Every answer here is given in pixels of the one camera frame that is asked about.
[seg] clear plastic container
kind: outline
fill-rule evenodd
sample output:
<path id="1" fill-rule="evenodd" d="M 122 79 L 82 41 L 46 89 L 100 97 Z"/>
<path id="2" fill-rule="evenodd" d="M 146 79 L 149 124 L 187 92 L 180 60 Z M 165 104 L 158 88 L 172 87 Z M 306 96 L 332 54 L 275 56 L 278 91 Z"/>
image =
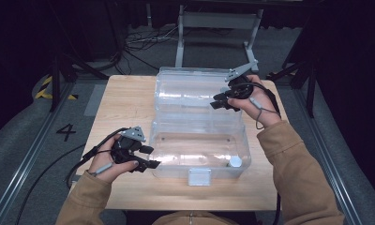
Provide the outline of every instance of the clear plastic container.
<path id="1" fill-rule="evenodd" d="M 149 159 L 161 161 L 155 176 L 188 178 L 190 170 L 208 169 L 211 178 L 236 178 L 251 163 L 241 112 L 214 110 L 229 70 L 162 67 L 157 75 L 156 117 Z M 231 158 L 240 158 L 231 167 Z"/>

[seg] metal frame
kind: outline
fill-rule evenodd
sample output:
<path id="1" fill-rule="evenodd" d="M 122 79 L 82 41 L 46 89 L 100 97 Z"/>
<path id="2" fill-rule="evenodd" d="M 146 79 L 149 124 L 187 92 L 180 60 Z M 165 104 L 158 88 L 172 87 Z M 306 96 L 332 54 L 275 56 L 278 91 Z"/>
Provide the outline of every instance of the metal frame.
<path id="1" fill-rule="evenodd" d="M 175 67 L 181 68 L 184 58 L 184 28 L 185 27 L 216 27 L 232 29 L 250 29 L 251 36 L 248 41 L 244 41 L 249 63 L 252 63 L 252 72 L 258 72 L 258 60 L 255 58 L 252 46 L 257 36 L 261 23 L 263 9 L 259 9 L 256 14 L 232 14 L 232 13 L 207 13 L 207 12 L 186 12 L 184 6 L 179 7 L 178 18 L 178 47 L 176 50 Z"/>
<path id="2" fill-rule="evenodd" d="M 339 174 L 336 164 L 334 163 L 329 150 L 324 142 L 323 136 L 319 130 L 316 120 L 313 119 L 307 112 L 306 100 L 301 90 L 293 89 L 295 98 L 297 99 L 302 114 L 307 121 L 307 124 L 313 134 L 316 142 L 316 147 L 319 150 L 319 160 L 323 166 L 323 171 L 329 179 L 330 185 L 334 190 L 340 207 L 345 215 L 348 224 L 363 224 L 356 208 L 353 205 L 352 199 L 349 196 L 348 190 Z"/>
<path id="3" fill-rule="evenodd" d="M 56 107 L 53 112 L 50 112 L 47 115 L 40 131 L 38 132 L 38 135 L 36 136 L 35 140 L 30 146 L 21 165 L 12 176 L 11 182 L 9 183 L 6 191 L 4 192 L 0 200 L 0 224 L 3 222 L 4 218 L 6 217 L 11 205 L 13 204 L 19 191 L 21 190 L 22 185 L 27 178 L 27 175 L 30 173 L 30 170 L 33 168 L 33 165 L 39 153 L 41 152 L 43 144 L 48 136 L 48 132 L 51 126 L 53 125 L 57 114 L 59 114 L 59 112 L 61 111 L 63 104 L 68 99 L 68 96 L 70 95 L 73 87 L 74 87 L 73 82 L 65 83 L 65 87 L 63 88 L 63 91 L 61 94 L 61 100 L 59 102 L 58 107 Z"/>

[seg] brown sleeve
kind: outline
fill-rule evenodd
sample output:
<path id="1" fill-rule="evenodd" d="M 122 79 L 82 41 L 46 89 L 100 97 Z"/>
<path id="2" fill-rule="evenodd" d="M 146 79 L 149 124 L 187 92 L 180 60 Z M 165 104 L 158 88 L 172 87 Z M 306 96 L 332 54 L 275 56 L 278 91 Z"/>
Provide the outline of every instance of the brown sleeve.
<path id="1" fill-rule="evenodd" d="M 317 160 L 286 121 L 267 127 L 258 139 L 273 165 L 286 224 L 343 224 L 333 190 Z"/>
<path id="2" fill-rule="evenodd" d="M 112 185 L 85 172 L 64 202 L 56 224 L 103 224 L 99 214 L 104 210 Z"/>

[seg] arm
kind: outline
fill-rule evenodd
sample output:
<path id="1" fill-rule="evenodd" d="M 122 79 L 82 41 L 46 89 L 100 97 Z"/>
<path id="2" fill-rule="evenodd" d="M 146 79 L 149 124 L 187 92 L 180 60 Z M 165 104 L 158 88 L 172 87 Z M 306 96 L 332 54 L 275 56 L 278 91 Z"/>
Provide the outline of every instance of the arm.
<path id="1" fill-rule="evenodd" d="M 252 82 L 261 83 L 257 76 L 248 78 Z M 263 90 L 256 88 L 251 96 L 266 110 L 275 110 Z M 260 110 L 248 99 L 229 99 L 228 102 L 243 109 L 251 118 L 258 119 L 265 127 L 258 134 L 258 139 L 266 157 L 274 166 L 273 177 L 281 196 L 284 222 L 343 224 L 344 216 L 337 209 L 334 193 L 322 168 L 291 125 L 281 121 L 276 113 L 262 111 L 260 114 Z"/>
<path id="2" fill-rule="evenodd" d="M 119 135 L 105 142 L 64 202 L 56 224 L 103 224 L 99 214 L 105 209 L 112 191 L 112 182 L 121 174 L 133 170 L 137 161 L 113 164 L 109 170 L 93 176 L 100 167 L 113 162 L 109 152 Z"/>

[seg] metal rail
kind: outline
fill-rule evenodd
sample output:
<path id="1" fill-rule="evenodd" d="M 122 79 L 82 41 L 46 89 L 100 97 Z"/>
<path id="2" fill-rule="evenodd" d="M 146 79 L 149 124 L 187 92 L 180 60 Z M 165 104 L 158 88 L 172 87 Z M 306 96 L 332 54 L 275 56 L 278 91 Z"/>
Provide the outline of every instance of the metal rail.
<path id="1" fill-rule="evenodd" d="M 62 90 L 61 94 L 61 101 L 59 102 L 58 107 L 53 112 L 49 112 L 41 129 L 38 132 L 35 140 L 33 141 L 32 145 L 30 146 L 26 156 L 24 157 L 21 165 L 14 173 L 6 191 L 4 192 L 1 200 L 0 200 L 0 224 L 3 222 L 4 218 L 6 217 L 9 208 L 13 204 L 14 200 L 16 199 L 21 187 L 26 180 L 27 175 L 30 173 L 38 154 L 41 152 L 42 145 L 45 142 L 45 139 L 48 136 L 48 131 L 50 130 L 57 114 L 62 109 L 63 104 L 68 99 L 68 96 L 73 89 L 74 83 L 67 82 Z"/>
<path id="2" fill-rule="evenodd" d="M 348 190 L 345 187 L 345 184 L 342 178 L 339 175 L 338 169 L 331 158 L 331 155 L 328 151 L 327 146 L 323 140 L 323 136 L 319 131 L 319 127 L 315 119 L 312 119 L 308 115 L 306 100 L 304 94 L 300 89 L 293 89 L 295 98 L 298 100 L 299 106 L 302 110 L 303 115 L 307 121 L 307 124 L 310 127 L 310 130 L 313 133 L 313 136 L 316 141 L 316 146 L 319 149 L 319 158 L 321 164 L 323 165 L 323 170 L 327 174 L 331 187 L 336 193 L 339 204 L 342 208 L 345 218 L 349 224 L 363 224 L 360 220 L 360 217 L 357 214 L 357 211 L 352 203 L 351 197 L 349 196 Z"/>

